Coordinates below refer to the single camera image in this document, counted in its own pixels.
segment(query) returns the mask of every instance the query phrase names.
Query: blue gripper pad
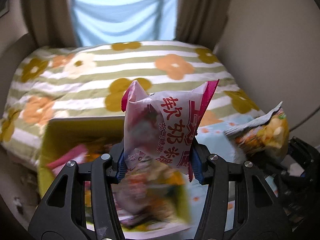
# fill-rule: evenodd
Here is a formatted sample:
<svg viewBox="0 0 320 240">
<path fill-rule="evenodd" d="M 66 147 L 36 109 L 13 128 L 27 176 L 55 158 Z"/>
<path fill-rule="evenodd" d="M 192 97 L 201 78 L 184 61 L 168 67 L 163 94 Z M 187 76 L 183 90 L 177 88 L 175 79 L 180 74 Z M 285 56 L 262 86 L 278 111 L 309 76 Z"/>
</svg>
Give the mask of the blue gripper pad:
<svg viewBox="0 0 320 240">
<path fill-rule="evenodd" d="M 199 155 L 193 145 L 190 149 L 190 162 L 195 178 L 199 181 L 200 184 L 202 184 L 204 182 L 204 177 L 202 175 L 202 164 Z"/>
<path fill-rule="evenodd" d="M 124 178 L 126 172 L 127 172 L 127 165 L 125 164 L 125 161 L 124 161 L 124 151 L 122 151 L 118 161 L 118 170 L 116 173 L 116 178 L 119 182 L 121 181 L 121 179 Z"/>
</svg>

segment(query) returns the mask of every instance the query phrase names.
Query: pink package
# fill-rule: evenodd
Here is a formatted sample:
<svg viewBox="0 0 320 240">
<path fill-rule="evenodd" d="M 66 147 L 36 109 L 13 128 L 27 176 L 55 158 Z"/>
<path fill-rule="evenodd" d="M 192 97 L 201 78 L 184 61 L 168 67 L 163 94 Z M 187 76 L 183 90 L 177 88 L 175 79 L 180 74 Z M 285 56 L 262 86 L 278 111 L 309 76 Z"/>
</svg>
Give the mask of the pink package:
<svg viewBox="0 0 320 240">
<path fill-rule="evenodd" d="M 188 174 L 192 140 L 219 80 L 190 92 L 162 91 L 150 96 L 133 81 L 122 98 L 124 152 L 128 170 L 146 154 Z"/>
<path fill-rule="evenodd" d="M 87 147 L 84 144 L 79 144 L 68 151 L 65 155 L 60 157 L 58 160 L 47 164 L 47 167 L 52 170 L 55 176 L 57 176 L 62 170 L 63 166 L 70 160 L 74 160 L 78 164 L 85 163 L 85 156 L 87 153 Z"/>
</svg>

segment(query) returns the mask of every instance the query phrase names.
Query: metal screw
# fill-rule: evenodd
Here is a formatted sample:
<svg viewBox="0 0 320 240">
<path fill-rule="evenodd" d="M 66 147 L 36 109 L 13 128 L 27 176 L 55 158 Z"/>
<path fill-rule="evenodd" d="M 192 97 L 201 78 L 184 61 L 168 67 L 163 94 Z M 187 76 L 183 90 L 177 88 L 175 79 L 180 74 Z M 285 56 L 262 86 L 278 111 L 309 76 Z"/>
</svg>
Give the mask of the metal screw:
<svg viewBox="0 0 320 240">
<path fill-rule="evenodd" d="M 244 166 L 246 166 L 247 168 L 251 168 L 253 166 L 252 162 L 246 161 L 244 163 Z"/>
<path fill-rule="evenodd" d="M 219 158 L 219 157 L 218 157 L 218 155 L 216 155 L 216 154 L 210 154 L 210 155 L 209 155 L 209 159 L 212 160 L 212 161 L 216 161 L 216 160 L 218 160 L 218 158 Z"/>
<path fill-rule="evenodd" d="M 101 159 L 102 159 L 102 160 L 107 160 L 107 159 L 109 159 L 109 158 L 110 158 L 110 154 L 105 153 L 105 154 L 101 155 Z"/>
<path fill-rule="evenodd" d="M 76 164 L 75 161 L 68 161 L 68 162 L 67 162 L 67 166 L 68 166 L 68 167 L 72 167 L 72 166 L 75 165 L 75 164 Z"/>
</svg>

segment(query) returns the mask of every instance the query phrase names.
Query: brown curtain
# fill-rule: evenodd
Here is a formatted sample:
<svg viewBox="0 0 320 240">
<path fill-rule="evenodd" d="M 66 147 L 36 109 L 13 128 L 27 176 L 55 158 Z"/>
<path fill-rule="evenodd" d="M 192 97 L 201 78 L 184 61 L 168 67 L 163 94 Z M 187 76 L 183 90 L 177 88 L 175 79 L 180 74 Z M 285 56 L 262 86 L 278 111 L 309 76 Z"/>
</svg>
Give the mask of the brown curtain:
<svg viewBox="0 0 320 240">
<path fill-rule="evenodd" d="M 70 0 L 21 0 L 29 33 L 41 47 L 76 47 Z"/>
<path fill-rule="evenodd" d="M 176 40 L 213 50 L 227 22 L 230 0 L 179 0 Z"/>
</svg>

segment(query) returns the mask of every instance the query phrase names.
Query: light blue sheet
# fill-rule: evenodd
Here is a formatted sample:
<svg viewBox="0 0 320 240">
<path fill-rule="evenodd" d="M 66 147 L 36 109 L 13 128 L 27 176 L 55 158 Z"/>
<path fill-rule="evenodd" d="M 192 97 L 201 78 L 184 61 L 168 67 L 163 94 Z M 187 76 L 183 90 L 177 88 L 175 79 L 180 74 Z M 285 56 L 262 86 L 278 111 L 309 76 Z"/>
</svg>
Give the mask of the light blue sheet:
<svg viewBox="0 0 320 240">
<path fill-rule="evenodd" d="M 79 46 L 173 40 L 178 0 L 72 0 Z"/>
<path fill-rule="evenodd" d="M 225 136 L 223 131 L 229 129 L 233 125 L 245 124 L 247 122 L 250 122 L 251 120 L 253 120 L 252 116 L 247 114 L 241 114 L 237 117 L 229 119 L 228 122 L 221 122 L 204 127 L 199 127 L 196 139 L 198 143 L 206 145 L 210 153 L 216 153 L 228 162 L 242 163 L 244 159 L 241 160 L 241 158 L 239 158 L 239 153 L 236 152 L 236 149 L 234 148 L 234 146 L 231 145 L 230 141 Z M 273 181 L 273 178 L 269 176 L 266 178 L 266 181 L 277 195 L 277 187 Z M 192 214 L 192 224 L 190 229 L 185 230 L 183 232 L 179 232 L 178 236 L 172 239 L 193 239 L 195 237 L 201 219 L 208 191 L 208 185 L 202 186 L 196 179 L 193 179 L 191 183 L 187 184 L 187 188 L 189 195 L 189 203 L 191 203 L 190 207 Z M 234 195 L 232 197 L 232 193 L 229 193 L 229 198 L 234 199 Z M 225 231 L 228 231 L 233 228 L 235 201 L 230 201 L 229 205 L 230 207 L 227 211 Z"/>
</svg>

